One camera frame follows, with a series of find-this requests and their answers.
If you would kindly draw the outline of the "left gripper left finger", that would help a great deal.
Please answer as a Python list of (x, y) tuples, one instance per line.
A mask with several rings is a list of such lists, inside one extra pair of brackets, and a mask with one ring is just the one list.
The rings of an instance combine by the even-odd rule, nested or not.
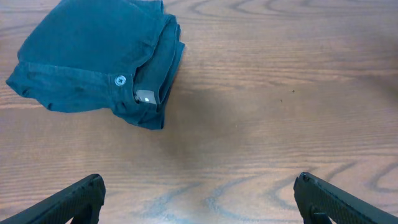
[(91, 174), (1, 224), (97, 224), (106, 188), (99, 174)]

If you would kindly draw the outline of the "navy blue shorts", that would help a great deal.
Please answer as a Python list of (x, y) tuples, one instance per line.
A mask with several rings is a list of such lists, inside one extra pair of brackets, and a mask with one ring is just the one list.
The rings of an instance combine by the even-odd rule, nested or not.
[(107, 108), (162, 129), (185, 48), (180, 33), (162, 1), (61, 1), (24, 41), (6, 83), (50, 111)]

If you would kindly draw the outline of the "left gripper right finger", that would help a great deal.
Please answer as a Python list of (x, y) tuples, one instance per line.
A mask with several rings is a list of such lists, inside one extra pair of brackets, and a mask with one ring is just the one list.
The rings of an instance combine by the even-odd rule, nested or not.
[(294, 182), (294, 198), (304, 224), (390, 224), (397, 217), (302, 172)]

